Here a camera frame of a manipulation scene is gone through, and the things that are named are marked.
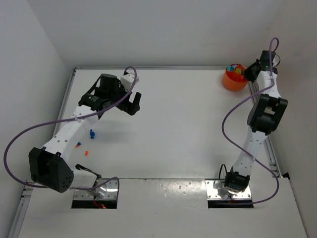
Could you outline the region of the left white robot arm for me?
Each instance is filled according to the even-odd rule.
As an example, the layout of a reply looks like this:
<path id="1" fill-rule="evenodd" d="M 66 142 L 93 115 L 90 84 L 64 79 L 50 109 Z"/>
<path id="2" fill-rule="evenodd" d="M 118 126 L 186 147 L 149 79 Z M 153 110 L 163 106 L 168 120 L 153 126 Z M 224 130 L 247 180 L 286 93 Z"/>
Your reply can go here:
<path id="1" fill-rule="evenodd" d="M 139 78 L 124 72 L 121 78 L 101 74 L 93 86 L 81 97 L 71 121 L 41 148 L 29 152 L 31 179 L 59 193 L 69 188 L 91 188 L 100 178 L 94 171 L 79 164 L 68 164 L 70 155 L 82 137 L 88 135 L 92 126 L 111 106 L 134 115 L 140 109 L 141 93 L 137 92 L 133 102 L 129 101 L 132 86 Z"/>

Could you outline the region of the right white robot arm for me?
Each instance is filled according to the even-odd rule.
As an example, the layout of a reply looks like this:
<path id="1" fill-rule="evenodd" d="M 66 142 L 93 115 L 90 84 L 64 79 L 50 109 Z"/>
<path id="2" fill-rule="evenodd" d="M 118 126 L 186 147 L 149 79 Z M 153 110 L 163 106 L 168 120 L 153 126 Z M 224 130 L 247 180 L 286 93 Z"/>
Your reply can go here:
<path id="1" fill-rule="evenodd" d="M 288 101 L 277 88 L 277 69 L 274 67 L 275 52 L 262 51 L 259 59 L 244 71 L 244 77 L 257 82 L 259 91 L 248 118 L 248 134 L 241 153 L 230 171 L 226 173 L 224 187 L 231 193 L 245 191 L 249 185 L 251 170 L 263 142 L 277 129 Z"/>

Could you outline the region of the teal lego piece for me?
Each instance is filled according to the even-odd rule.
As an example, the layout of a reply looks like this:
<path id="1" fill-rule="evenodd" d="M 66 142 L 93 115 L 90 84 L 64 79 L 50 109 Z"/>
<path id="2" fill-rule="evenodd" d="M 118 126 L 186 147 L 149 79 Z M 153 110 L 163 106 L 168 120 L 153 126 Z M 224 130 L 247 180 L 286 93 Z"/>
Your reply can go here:
<path id="1" fill-rule="evenodd" d="M 234 69 L 235 69 L 236 66 L 237 66 L 236 64 L 234 64 L 234 65 L 229 65 L 229 66 L 227 67 L 226 71 L 234 71 Z"/>

